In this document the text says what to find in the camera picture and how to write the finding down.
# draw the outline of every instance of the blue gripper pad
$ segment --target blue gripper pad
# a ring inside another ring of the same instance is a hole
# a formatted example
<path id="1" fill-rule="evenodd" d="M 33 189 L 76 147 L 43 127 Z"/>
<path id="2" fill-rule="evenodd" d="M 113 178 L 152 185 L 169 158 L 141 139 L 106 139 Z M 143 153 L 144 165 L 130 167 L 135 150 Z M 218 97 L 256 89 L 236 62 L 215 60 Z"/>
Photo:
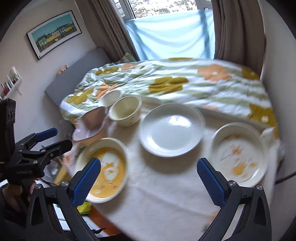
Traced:
<path id="1" fill-rule="evenodd" d="M 101 162 L 97 158 L 92 158 L 83 170 L 77 172 L 71 180 L 72 204 L 73 206 L 82 205 L 92 188 L 96 178 L 101 171 Z"/>
<path id="2" fill-rule="evenodd" d="M 51 128 L 46 131 L 38 133 L 35 137 L 35 141 L 42 142 L 42 141 L 47 140 L 51 137 L 55 137 L 56 135 L 57 135 L 57 129 Z"/>
<path id="3" fill-rule="evenodd" d="M 222 208 L 226 204 L 225 189 L 215 177 L 215 169 L 206 158 L 197 161 L 196 169 L 213 203 Z"/>

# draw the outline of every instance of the window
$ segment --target window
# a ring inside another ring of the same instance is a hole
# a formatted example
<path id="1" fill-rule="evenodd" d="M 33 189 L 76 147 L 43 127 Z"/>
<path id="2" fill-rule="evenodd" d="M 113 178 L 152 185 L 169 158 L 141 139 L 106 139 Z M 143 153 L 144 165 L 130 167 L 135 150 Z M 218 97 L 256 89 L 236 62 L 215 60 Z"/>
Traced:
<path id="1" fill-rule="evenodd" d="M 210 9 L 211 0 L 113 0 L 123 20 L 180 11 Z"/>

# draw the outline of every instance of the floral bedspread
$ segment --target floral bedspread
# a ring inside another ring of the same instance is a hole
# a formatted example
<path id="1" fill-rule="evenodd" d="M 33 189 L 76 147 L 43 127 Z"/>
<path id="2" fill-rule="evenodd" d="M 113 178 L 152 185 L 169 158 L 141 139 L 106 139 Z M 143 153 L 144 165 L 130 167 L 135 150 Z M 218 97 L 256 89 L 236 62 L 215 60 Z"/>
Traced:
<path id="1" fill-rule="evenodd" d="M 251 69 L 220 60 L 169 58 L 135 62 L 126 54 L 119 62 L 89 71 L 66 96 L 60 110 L 75 124 L 99 99 L 118 88 L 123 94 L 159 99 L 163 103 L 193 104 L 276 127 L 270 99 L 259 75 Z"/>

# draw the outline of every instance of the wooden floor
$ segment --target wooden floor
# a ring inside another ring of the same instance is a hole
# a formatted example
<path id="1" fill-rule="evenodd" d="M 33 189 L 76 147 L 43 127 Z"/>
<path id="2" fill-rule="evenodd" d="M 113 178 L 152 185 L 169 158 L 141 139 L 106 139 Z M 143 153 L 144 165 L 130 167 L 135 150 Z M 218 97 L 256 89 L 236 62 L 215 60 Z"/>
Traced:
<path id="1" fill-rule="evenodd" d="M 91 207 L 89 218 L 100 228 L 106 228 L 104 229 L 104 232 L 106 232 L 110 236 L 121 233 L 118 228 L 116 228 L 111 222 L 105 219 L 93 206 Z"/>

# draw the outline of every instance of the dirty plate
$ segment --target dirty plate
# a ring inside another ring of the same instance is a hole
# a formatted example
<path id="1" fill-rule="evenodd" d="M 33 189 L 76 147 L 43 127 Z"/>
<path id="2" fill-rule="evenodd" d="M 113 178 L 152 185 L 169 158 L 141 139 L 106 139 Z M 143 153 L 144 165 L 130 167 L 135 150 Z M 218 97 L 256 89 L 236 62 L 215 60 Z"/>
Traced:
<path id="1" fill-rule="evenodd" d="M 128 150 L 115 138 L 102 138 L 83 150 L 77 158 L 75 173 L 82 170 L 92 157 L 101 162 L 101 172 L 86 200 L 102 203 L 117 196 L 128 178 Z"/>
<path id="2" fill-rule="evenodd" d="M 204 129 L 205 119 L 198 109 L 181 104 L 164 104 L 144 118 L 139 138 L 150 153 L 175 157 L 196 147 Z"/>
<path id="3" fill-rule="evenodd" d="M 229 123 L 212 137 L 209 162 L 227 180 L 253 187 L 263 178 L 268 150 L 260 133 L 244 123 Z"/>

